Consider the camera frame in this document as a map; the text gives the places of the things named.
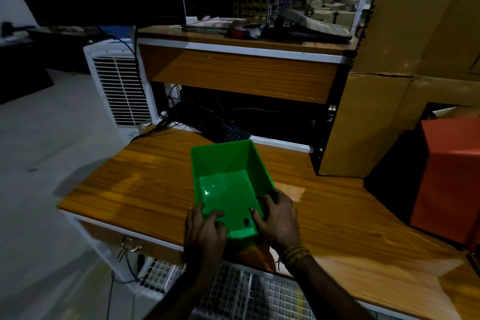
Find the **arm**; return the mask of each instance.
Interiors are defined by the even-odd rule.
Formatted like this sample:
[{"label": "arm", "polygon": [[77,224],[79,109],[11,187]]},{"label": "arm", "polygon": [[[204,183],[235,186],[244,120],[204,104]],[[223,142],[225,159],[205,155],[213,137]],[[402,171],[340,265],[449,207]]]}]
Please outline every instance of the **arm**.
[{"label": "arm", "polygon": [[213,211],[204,221],[202,208],[203,204],[191,208],[185,220],[185,272],[145,320],[188,319],[213,281],[222,262],[227,228],[221,222],[215,223],[224,213]]},{"label": "arm", "polygon": [[[276,196],[277,204],[270,195],[263,196],[269,210],[266,221],[257,210],[250,211],[258,231],[282,257],[289,249],[300,246],[297,209],[290,197],[280,190],[273,189],[271,195]],[[295,277],[317,319],[372,320],[367,311],[336,283],[311,255],[288,263],[286,269]]]}]

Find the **air cooler grille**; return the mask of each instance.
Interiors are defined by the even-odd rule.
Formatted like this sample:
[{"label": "air cooler grille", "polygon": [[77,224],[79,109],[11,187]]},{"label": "air cooler grille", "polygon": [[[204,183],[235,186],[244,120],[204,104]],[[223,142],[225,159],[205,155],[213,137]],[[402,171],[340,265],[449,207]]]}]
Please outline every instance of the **air cooler grille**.
[{"label": "air cooler grille", "polygon": [[133,57],[95,57],[95,70],[119,126],[138,126],[151,119]]}]

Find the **wooden tabletop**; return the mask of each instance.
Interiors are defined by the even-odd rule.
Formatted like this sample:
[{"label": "wooden tabletop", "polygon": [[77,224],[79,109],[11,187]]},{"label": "wooden tabletop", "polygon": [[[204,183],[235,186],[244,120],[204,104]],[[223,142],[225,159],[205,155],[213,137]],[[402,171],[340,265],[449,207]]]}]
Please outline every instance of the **wooden tabletop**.
[{"label": "wooden tabletop", "polygon": [[344,55],[354,51],[358,38],[354,37],[347,44],[285,41],[268,39],[237,39],[223,34],[184,32],[171,26],[148,26],[138,30],[138,38],[155,38],[201,44],[222,44],[237,47],[264,48],[269,50],[309,52],[314,54]]},{"label": "wooden tabletop", "polygon": [[[190,148],[204,144],[211,142],[177,129],[137,139],[58,208],[182,245],[194,205]],[[404,225],[361,179],[316,176],[306,153],[257,149],[275,185],[295,200],[303,245],[349,293],[421,319],[479,318],[480,279],[463,253]],[[258,252],[252,260],[273,270]]]}]

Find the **person's left hand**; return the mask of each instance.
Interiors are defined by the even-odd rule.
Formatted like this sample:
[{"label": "person's left hand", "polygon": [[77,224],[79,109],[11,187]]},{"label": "person's left hand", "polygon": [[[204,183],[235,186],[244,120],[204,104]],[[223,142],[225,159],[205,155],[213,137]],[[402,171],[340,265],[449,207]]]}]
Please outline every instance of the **person's left hand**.
[{"label": "person's left hand", "polygon": [[204,204],[198,204],[188,210],[185,219],[185,238],[183,240],[186,272],[195,281],[207,287],[217,273],[222,262],[227,227],[222,222],[215,222],[225,215],[222,211],[212,211],[207,220],[202,217]]}]

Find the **forearm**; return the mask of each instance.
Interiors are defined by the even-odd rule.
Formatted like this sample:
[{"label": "forearm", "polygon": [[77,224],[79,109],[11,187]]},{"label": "forearm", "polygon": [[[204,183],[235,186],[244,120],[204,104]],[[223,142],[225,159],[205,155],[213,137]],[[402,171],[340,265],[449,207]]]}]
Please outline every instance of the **forearm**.
[{"label": "forearm", "polygon": [[330,277],[312,256],[287,266],[317,319],[371,320],[367,311]]},{"label": "forearm", "polygon": [[183,273],[145,320],[188,319],[207,290],[206,280]]}]

